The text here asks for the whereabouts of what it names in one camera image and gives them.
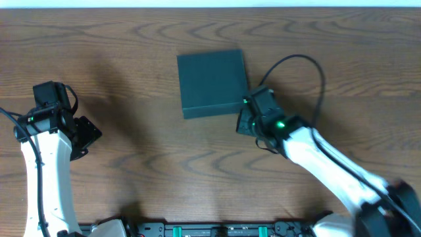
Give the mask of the black box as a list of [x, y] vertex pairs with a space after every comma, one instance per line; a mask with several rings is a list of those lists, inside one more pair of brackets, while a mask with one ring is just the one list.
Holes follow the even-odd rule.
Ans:
[[238, 113], [248, 83], [243, 51], [231, 49], [177, 56], [185, 119]]

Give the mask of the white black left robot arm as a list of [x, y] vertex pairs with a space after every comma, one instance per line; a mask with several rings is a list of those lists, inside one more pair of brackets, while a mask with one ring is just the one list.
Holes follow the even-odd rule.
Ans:
[[77, 222], [70, 163], [88, 153], [101, 131], [86, 117], [58, 103], [39, 106], [18, 118], [27, 175], [25, 236], [83, 236]]

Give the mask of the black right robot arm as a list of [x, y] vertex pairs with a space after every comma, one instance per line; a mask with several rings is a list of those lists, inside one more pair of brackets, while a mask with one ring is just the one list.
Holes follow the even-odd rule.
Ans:
[[311, 173], [345, 206], [349, 217], [329, 213], [302, 231], [303, 236], [419, 236], [420, 202], [406, 182], [390, 184], [358, 166], [298, 116], [281, 109], [267, 113], [244, 108], [237, 133], [263, 141]]

